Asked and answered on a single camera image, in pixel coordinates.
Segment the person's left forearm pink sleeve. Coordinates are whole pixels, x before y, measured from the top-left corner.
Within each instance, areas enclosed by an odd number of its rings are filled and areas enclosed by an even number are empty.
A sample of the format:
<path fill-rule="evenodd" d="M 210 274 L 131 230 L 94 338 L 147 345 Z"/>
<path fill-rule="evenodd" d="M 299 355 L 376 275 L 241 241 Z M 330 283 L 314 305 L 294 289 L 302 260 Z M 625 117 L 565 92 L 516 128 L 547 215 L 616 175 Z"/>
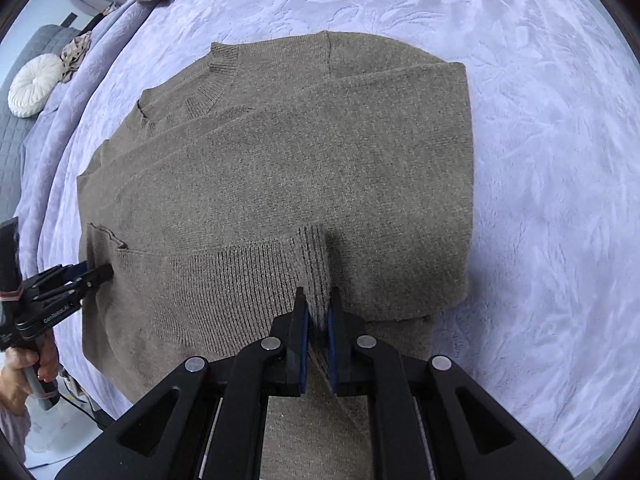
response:
<path fill-rule="evenodd" d="M 17 415 L 4 405 L 1 405 L 0 426 L 18 460 L 21 464 L 24 464 L 26 460 L 26 439 L 30 428 L 32 428 L 32 420 L 30 419 L 28 408 L 24 408 L 22 414 Z"/>

